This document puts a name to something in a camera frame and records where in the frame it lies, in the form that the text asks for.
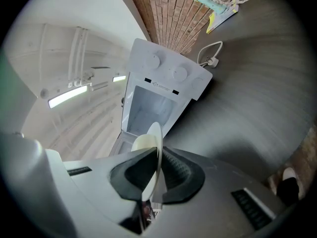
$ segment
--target light blue clothing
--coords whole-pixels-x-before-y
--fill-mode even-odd
[[[222,14],[227,8],[227,6],[225,6],[224,4],[218,4],[211,0],[196,0],[196,1],[203,3],[204,5],[212,9],[216,14]]]

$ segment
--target floor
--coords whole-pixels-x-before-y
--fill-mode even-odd
[[[316,117],[316,60],[284,0],[250,0],[188,55],[222,40],[208,88],[165,137],[167,146],[227,161],[260,181],[285,164]],[[213,50],[207,50],[206,56]]]

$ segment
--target brick wall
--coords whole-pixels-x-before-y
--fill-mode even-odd
[[[151,40],[189,53],[212,10],[193,0],[134,0]]]

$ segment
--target person's leg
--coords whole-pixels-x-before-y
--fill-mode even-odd
[[[287,168],[283,172],[283,181],[278,185],[276,195],[290,206],[298,201],[299,187],[297,185],[296,174],[292,168]]]

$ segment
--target ceiling light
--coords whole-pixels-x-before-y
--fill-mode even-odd
[[[113,78],[113,82],[117,82],[117,81],[120,81],[120,80],[124,80],[126,78],[126,76],[119,76],[119,77],[114,77]]]
[[[63,93],[63,94],[49,100],[49,106],[52,109],[52,108],[56,107],[58,104],[61,104],[62,102],[67,101],[68,99],[70,99],[78,94],[84,93],[86,91],[87,91],[87,85],[82,86],[82,87],[78,87],[74,90]]]

